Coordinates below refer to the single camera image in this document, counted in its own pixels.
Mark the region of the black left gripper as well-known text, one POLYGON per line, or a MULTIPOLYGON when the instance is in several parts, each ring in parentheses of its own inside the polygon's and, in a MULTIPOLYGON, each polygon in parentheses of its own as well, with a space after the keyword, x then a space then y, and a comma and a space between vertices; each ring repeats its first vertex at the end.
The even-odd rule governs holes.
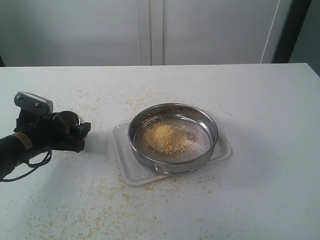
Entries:
POLYGON ((26 150, 57 150, 81 152, 85 138, 91 130, 91 123, 76 125, 69 122, 66 127, 53 123, 56 112, 43 116, 21 110, 16 119, 13 136, 18 138, 26 150))

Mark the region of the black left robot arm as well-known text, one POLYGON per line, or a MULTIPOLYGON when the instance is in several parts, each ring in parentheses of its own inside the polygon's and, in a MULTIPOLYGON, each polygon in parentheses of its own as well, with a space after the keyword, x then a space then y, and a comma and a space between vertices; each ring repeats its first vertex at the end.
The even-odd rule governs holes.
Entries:
POLYGON ((51 161, 52 151, 81 152, 90 130, 91 123, 82 122, 72 111, 38 116, 21 110, 13 134, 0 139, 0 181, 14 182, 30 175, 51 161), (31 170, 5 178, 21 164, 31 170))

